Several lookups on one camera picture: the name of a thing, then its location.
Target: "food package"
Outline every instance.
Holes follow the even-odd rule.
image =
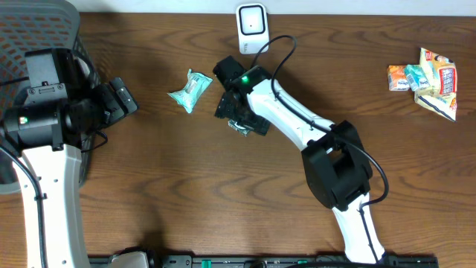
[[[405,77],[404,66],[388,66],[388,88],[390,91],[407,91],[410,89]]]
[[[213,79],[206,77],[204,74],[188,70],[188,82],[182,90],[168,93],[170,97],[182,105],[188,113],[193,111],[193,107],[199,100],[202,93],[213,82]]]
[[[413,92],[426,89],[430,86],[421,66],[407,65],[407,67],[405,67],[405,76]]]
[[[422,48],[419,64],[430,86],[415,91],[415,102],[451,121],[456,121],[457,72],[448,58]]]

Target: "teal snack packet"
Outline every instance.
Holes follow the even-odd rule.
[[[196,102],[202,96],[203,92],[213,82],[213,79],[188,69],[188,82],[182,90],[168,93],[170,97],[182,105],[188,113],[193,111]]]
[[[419,65],[407,65],[407,67],[405,67],[405,76],[413,92],[419,89],[426,89],[430,86],[425,72]]]

